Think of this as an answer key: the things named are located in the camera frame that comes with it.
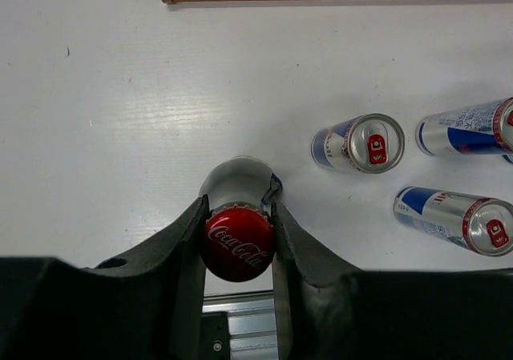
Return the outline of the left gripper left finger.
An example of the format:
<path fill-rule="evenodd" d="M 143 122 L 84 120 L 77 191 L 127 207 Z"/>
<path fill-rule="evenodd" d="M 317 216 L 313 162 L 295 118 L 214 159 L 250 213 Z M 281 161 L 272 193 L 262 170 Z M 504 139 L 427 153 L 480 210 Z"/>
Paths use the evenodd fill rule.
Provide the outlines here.
<path fill-rule="evenodd" d="M 196 359 L 208 198 L 94 268 L 53 257 L 1 260 L 4 359 Z"/>

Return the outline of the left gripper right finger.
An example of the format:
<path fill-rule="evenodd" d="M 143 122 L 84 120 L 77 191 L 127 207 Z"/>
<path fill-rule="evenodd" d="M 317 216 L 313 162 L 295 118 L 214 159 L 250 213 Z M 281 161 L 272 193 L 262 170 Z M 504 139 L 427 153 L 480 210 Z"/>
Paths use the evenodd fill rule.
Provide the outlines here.
<path fill-rule="evenodd" d="M 509 359 L 512 271 L 364 271 L 280 202 L 273 294 L 281 359 Z"/>

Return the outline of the cola glass bottle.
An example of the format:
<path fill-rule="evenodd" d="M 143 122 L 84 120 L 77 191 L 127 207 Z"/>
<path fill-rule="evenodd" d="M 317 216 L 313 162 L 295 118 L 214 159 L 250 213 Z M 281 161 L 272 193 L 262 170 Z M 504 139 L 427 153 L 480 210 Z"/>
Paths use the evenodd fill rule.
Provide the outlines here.
<path fill-rule="evenodd" d="M 210 215 L 205 222 L 201 256 L 205 266 L 230 282 L 250 281 L 273 261 L 273 202 L 283 185 L 262 160 L 237 156 L 217 165 L 200 187 Z"/>

